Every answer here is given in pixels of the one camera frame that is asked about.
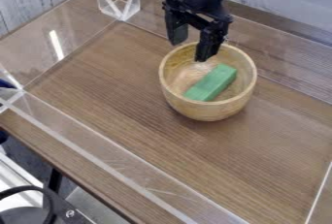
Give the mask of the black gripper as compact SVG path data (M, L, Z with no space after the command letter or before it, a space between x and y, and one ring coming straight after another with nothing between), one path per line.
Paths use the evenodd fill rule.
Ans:
M199 42L195 47L194 60L205 62L218 53L229 33L232 16L224 0L165 0L165 22L167 38L173 46L187 39L187 28L199 31Z

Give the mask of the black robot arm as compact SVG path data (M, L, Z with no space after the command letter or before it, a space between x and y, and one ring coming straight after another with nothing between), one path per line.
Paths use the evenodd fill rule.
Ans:
M162 9L171 45L187 39L187 29L194 27L199 31L194 61L205 62L218 53L233 22L224 0L165 0Z

